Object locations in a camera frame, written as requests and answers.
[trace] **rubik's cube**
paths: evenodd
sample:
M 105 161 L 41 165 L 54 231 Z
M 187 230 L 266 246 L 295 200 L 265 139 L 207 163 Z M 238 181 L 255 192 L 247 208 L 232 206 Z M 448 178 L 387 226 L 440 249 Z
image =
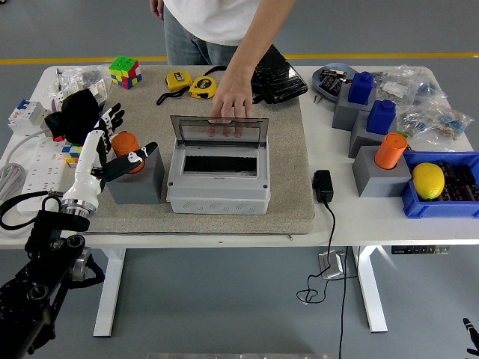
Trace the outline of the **rubik's cube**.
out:
M 140 66 L 134 58 L 117 56 L 109 72 L 113 82 L 122 88 L 130 89 L 141 81 Z
M 70 168 L 76 168 L 81 152 L 82 146 L 71 144 L 70 142 L 65 142 L 65 145 L 61 149 L 61 155 Z

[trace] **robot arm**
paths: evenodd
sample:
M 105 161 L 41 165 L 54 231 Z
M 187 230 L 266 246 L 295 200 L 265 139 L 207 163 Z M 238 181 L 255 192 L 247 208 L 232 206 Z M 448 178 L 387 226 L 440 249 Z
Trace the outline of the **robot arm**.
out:
M 153 142 L 134 153 L 106 162 L 111 135 L 120 124 L 115 115 L 118 109 L 119 105 L 107 111 L 88 133 L 76 168 L 75 182 L 63 199 L 60 201 L 60 196 L 53 193 L 45 199 L 58 201 L 58 212 L 42 209 L 32 221 L 8 226 L 2 220 L 3 215 L 26 199 L 25 195 L 18 196 L 22 199 L 11 198 L 0 206 L 0 225 L 4 229 L 15 230 L 34 224 L 25 244 L 30 262 L 0 288 L 0 358 L 23 358 L 27 352 L 33 354 L 35 349 L 54 339 L 55 320 L 68 290 L 102 283 L 105 278 L 90 255 L 90 248 L 85 247 L 83 236 L 62 238 L 61 232 L 86 232 L 90 225 L 87 217 L 96 212 L 97 196 L 105 181 L 136 168 L 136 161 L 144 161 L 157 147 Z M 88 269 L 95 277 L 85 279 Z

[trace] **human hand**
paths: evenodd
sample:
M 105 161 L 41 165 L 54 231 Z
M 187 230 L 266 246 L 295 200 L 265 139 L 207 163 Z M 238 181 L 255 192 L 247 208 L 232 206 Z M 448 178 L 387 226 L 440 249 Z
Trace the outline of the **human hand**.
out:
M 222 124 L 222 132 L 223 136 L 229 137 L 231 135 L 231 127 L 234 127 L 234 137 L 241 137 L 244 128 L 249 128 L 253 125 L 253 123 L 257 122 L 255 118 L 238 118 L 236 117 L 234 121 L 230 118 L 210 118 L 208 122 L 211 124 L 210 128 L 208 129 L 208 136 L 213 137 L 216 135 L 216 124 Z
M 156 16 L 160 20 L 164 20 L 163 18 L 163 0 L 150 0 L 150 10 L 154 16 Z
M 228 66 L 213 97 L 210 116 L 231 117 L 233 112 L 235 117 L 253 117 L 252 76 L 248 69 Z

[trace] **white table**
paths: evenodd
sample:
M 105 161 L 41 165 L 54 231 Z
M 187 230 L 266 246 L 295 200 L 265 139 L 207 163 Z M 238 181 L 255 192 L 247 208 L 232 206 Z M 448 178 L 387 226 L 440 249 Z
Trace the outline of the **white table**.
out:
M 50 100 L 46 93 L 55 83 L 57 67 L 45 70 L 34 93 L 32 101 L 40 101 L 46 108 Z M 65 70 L 72 67 L 60 67 Z M 379 298 L 370 255 L 380 245 L 476 245 L 479 243 L 479 221 L 473 218 L 423 218 L 408 219 L 403 213 L 400 197 L 360 198 L 356 189 L 351 164 L 348 158 L 350 132 L 333 129 L 332 112 L 334 104 L 322 101 L 314 103 L 315 91 L 311 77 L 320 66 L 296 67 L 310 90 L 300 96 L 302 119 L 311 176 L 318 169 L 331 171 L 334 197 L 331 208 L 337 219 L 332 246 L 352 246 L 358 260 L 359 280 L 372 332 L 387 331 L 385 317 Z M 381 67 L 354 67 L 361 71 L 379 71 Z M 13 135 L 5 153 L 19 141 Z M 29 156 L 35 148 L 34 140 L 22 147 L 14 160 L 28 168 Z M 471 151 L 465 136 L 458 141 L 458 149 Z M 426 145 L 415 150 L 433 150 Z M 191 235 L 155 234 L 143 236 L 86 236 L 87 246 L 101 248 L 109 258 L 106 280 L 98 310 L 95 336 L 109 336 L 115 314 L 115 305 L 120 286 L 123 259 L 127 248 L 240 248 L 240 247 L 301 247 L 325 246 L 328 244 L 332 220 L 323 205 L 315 204 L 315 225 L 305 235 Z M 6 217 L 8 223 L 23 222 L 25 218 L 14 210 Z M 19 233 L 0 234 L 0 249 L 23 248 L 30 227 Z

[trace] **jeans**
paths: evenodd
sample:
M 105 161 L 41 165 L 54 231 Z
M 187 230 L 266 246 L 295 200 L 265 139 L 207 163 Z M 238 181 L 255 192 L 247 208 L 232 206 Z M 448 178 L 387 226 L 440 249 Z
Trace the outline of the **jeans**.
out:
M 189 33 L 164 7 L 168 65 L 228 65 L 236 46 L 218 45 Z

